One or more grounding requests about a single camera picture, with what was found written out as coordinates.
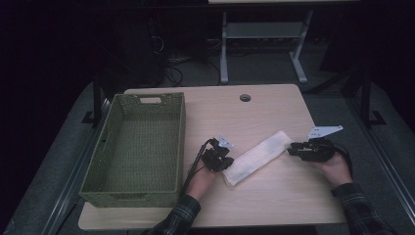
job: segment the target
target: hand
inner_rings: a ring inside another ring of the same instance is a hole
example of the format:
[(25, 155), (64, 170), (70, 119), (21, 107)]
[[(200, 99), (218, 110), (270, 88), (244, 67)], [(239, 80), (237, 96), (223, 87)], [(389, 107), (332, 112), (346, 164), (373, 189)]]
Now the hand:
[(220, 174), (220, 172), (208, 170), (202, 161), (198, 162), (195, 172), (196, 174), (189, 182), (186, 194), (200, 201), (205, 193), (208, 192), (211, 185), (213, 185), (214, 180)]
[(334, 187), (353, 182), (345, 159), (337, 152), (325, 163), (309, 162), (309, 164), (319, 168)]

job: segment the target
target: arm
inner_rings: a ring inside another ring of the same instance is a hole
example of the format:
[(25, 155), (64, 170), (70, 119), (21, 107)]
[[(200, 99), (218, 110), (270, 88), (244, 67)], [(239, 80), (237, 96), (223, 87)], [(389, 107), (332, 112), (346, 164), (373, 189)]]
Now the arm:
[(319, 168), (335, 187), (344, 210), (350, 234), (396, 234), (378, 215), (360, 186), (353, 183), (345, 159), (339, 153), (326, 163), (310, 163)]
[(176, 207), (171, 210), (165, 220), (151, 230), (144, 231), (143, 235), (174, 235), (185, 234), (189, 231), (196, 215), (201, 210), (200, 201), (202, 197), (219, 175), (218, 172), (206, 169), (202, 161), (198, 163), (197, 169), (200, 170), (193, 176), (186, 194), (179, 199)]

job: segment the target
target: black device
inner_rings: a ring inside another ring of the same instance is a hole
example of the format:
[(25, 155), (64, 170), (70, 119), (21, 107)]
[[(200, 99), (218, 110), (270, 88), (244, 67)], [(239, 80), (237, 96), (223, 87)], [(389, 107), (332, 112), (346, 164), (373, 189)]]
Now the black device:
[(202, 154), (202, 161), (204, 162), (205, 167), (208, 170), (216, 172), (228, 168), (229, 165), (234, 162), (232, 158), (226, 157), (226, 155), (229, 154), (229, 149), (220, 147), (219, 141), (215, 138), (209, 139), (208, 142), (212, 148), (206, 149)]
[[(212, 148), (206, 149), (207, 144), (210, 144)], [(204, 145), (202, 145), (199, 150), (199, 154), (196, 156), (195, 161), (189, 170), (180, 195), (184, 195), (186, 193), (190, 180), (200, 170), (196, 169), (200, 159), (202, 159), (205, 164), (203, 167), (206, 167), (208, 170), (219, 172), (228, 168), (229, 165), (234, 162), (232, 158), (226, 157), (227, 154), (229, 154), (229, 149), (219, 146), (219, 141), (215, 138), (209, 139)]]
[(315, 163), (325, 163), (338, 152), (345, 158), (350, 175), (352, 175), (352, 165), (348, 151), (345, 147), (340, 148), (337, 145), (329, 139), (321, 137), (309, 139), (308, 142), (291, 143), (291, 148), (287, 150), (291, 156), (299, 156), (303, 161)]

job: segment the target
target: person's right hand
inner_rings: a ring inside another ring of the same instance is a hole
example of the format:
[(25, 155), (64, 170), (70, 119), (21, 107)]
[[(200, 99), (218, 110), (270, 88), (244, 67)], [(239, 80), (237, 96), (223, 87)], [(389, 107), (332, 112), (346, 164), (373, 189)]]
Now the person's right hand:
[(337, 152), (325, 163), (309, 162), (309, 164), (320, 169), (334, 187), (353, 182), (345, 159)]

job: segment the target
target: basket handle hole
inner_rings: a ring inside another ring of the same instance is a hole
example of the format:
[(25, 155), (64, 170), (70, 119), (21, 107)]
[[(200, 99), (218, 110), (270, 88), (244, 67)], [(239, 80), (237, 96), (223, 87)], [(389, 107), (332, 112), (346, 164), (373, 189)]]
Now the basket handle hole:
[(142, 104), (159, 104), (161, 103), (160, 97), (142, 97), (140, 98)]

